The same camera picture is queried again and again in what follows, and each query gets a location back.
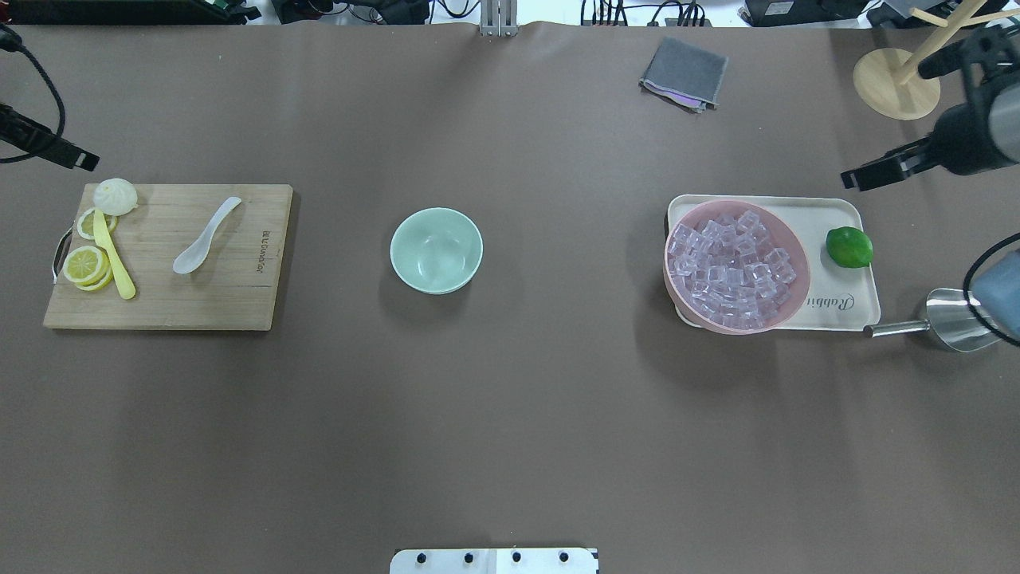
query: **round wooden base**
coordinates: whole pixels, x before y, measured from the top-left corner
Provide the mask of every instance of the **round wooden base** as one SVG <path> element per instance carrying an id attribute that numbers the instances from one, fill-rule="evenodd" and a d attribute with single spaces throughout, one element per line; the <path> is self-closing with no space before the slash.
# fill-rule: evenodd
<path id="1" fill-rule="evenodd" d="M 914 74 L 898 86 L 892 73 L 910 58 L 910 52 L 881 48 L 869 52 L 854 66 L 854 87 L 872 109 L 896 119 L 917 119 L 931 113 L 938 103 L 938 79 L 924 80 Z"/>

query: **folded towel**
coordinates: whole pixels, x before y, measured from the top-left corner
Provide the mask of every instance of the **folded towel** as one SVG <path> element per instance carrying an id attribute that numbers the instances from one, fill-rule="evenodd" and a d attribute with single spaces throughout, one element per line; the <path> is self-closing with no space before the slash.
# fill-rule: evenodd
<path id="1" fill-rule="evenodd" d="M 663 38 L 640 84 L 650 92 L 701 113 L 715 107 L 729 58 L 675 38 Z"/>

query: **metal scoop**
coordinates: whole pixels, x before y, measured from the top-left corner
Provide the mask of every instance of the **metal scoop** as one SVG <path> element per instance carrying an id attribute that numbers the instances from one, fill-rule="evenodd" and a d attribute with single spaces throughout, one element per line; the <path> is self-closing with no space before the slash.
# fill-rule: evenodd
<path id="1" fill-rule="evenodd" d="M 977 309 L 981 317 L 988 320 L 987 314 L 981 309 L 981 304 L 974 298 L 970 303 Z M 931 331 L 946 347 L 960 353 L 971 353 L 982 350 L 999 341 L 999 336 L 988 331 L 974 319 L 960 290 L 939 289 L 928 294 L 921 319 L 886 325 L 870 325 L 864 328 L 869 337 L 884 337 L 905 333 Z"/>

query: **wooden stand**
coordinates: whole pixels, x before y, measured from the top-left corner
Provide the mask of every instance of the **wooden stand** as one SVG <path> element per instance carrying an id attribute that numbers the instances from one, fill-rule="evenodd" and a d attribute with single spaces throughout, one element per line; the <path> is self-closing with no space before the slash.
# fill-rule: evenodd
<path id="1" fill-rule="evenodd" d="M 854 87 L 861 99 L 878 113 L 895 119 L 917 119 L 931 113 L 941 89 L 937 77 L 924 80 L 917 74 L 921 60 L 937 52 L 965 25 L 1020 14 L 1020 9 L 1016 9 L 973 17 L 985 1 L 964 0 L 946 19 L 912 8 L 911 15 L 938 29 L 913 54 L 881 48 L 858 60 L 854 66 Z"/>

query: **white spoon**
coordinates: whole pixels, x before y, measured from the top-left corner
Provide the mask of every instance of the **white spoon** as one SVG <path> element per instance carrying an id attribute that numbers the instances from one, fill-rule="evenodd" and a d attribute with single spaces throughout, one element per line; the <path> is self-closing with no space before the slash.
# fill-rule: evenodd
<path id="1" fill-rule="evenodd" d="M 240 197 L 227 197 L 226 201 L 223 201 L 219 209 L 216 209 L 216 212 L 212 214 L 209 224 L 205 225 L 205 228 L 202 229 L 202 233 L 198 236 L 195 243 L 189 245 L 187 249 L 177 255 L 177 258 L 173 259 L 173 272 L 181 274 L 189 273 L 205 261 L 205 257 L 209 254 L 209 245 L 212 244 L 212 234 L 216 232 L 216 227 L 219 226 L 219 223 L 223 222 L 226 214 L 240 203 Z"/>

